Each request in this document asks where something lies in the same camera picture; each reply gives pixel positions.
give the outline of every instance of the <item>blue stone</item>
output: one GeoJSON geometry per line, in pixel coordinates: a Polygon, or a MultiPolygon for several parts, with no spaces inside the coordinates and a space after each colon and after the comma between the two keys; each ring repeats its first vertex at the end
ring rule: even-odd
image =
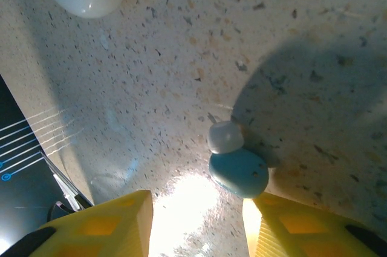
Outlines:
{"type": "Polygon", "coordinates": [[[226,154],[212,154],[209,170],[220,186],[243,198],[258,196],[268,183],[266,162],[244,148],[226,154]]]}

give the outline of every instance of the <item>yellow plastic part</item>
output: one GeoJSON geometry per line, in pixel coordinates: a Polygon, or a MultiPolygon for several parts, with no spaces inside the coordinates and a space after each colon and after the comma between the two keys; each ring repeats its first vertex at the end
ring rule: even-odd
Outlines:
{"type": "Polygon", "coordinates": [[[345,226],[358,222],[263,193],[243,202],[250,257],[377,257],[345,226]]]}
{"type": "Polygon", "coordinates": [[[31,257],[146,257],[152,195],[139,190],[46,223],[57,232],[31,257]]]}

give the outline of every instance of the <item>blue circle icon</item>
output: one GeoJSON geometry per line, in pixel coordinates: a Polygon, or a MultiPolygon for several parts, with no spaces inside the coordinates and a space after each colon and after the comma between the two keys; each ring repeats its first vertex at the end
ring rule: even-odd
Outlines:
{"type": "Polygon", "coordinates": [[[8,180],[11,179],[11,176],[12,176],[12,175],[10,175],[10,174],[3,174],[3,175],[1,176],[1,180],[2,180],[2,181],[8,181],[8,180]]]}

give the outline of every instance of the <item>black cable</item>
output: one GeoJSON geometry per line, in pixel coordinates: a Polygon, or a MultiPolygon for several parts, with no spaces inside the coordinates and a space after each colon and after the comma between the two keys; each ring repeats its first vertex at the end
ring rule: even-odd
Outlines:
{"type": "Polygon", "coordinates": [[[64,205],[64,203],[62,203],[61,201],[57,201],[56,203],[54,203],[54,204],[48,209],[48,212],[47,212],[47,222],[50,222],[50,221],[53,219],[53,212],[54,212],[54,208],[55,208],[55,207],[60,208],[62,211],[66,212],[66,213],[68,213],[68,214],[75,213],[74,210],[69,209],[67,206],[64,205]]]}

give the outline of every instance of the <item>granite surface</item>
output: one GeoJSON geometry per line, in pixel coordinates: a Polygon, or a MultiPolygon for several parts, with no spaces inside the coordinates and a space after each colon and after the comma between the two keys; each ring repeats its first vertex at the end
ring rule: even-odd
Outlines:
{"type": "Polygon", "coordinates": [[[0,1],[0,73],[95,203],[151,189],[150,256],[247,256],[206,135],[241,124],[267,191],[387,236],[387,0],[0,1]]]}

